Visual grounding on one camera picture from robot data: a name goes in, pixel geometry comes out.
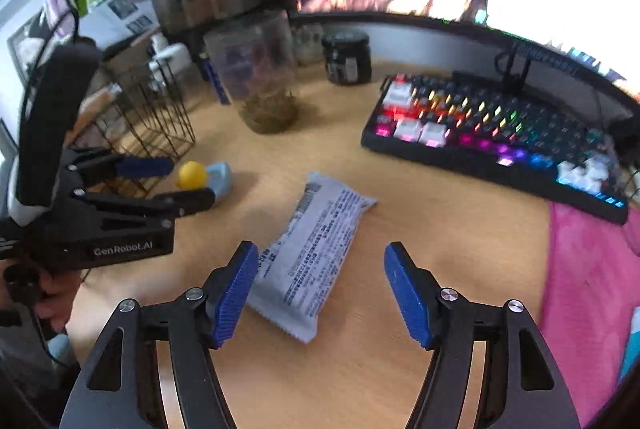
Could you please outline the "person's left hand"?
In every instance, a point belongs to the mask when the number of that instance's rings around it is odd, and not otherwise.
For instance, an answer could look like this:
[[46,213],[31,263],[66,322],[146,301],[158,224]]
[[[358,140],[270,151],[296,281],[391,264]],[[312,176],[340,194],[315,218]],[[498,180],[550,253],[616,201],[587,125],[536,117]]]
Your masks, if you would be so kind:
[[[6,273],[8,267],[19,264],[15,260],[1,261],[1,274]],[[38,277],[39,299],[35,302],[34,311],[38,319],[50,324],[53,331],[63,333],[70,322],[74,300],[81,285],[80,271],[67,271],[50,274],[46,270],[36,267],[32,263],[20,263],[28,271]],[[6,288],[6,281],[1,279],[1,326],[20,326],[17,321],[18,305],[11,298]]]

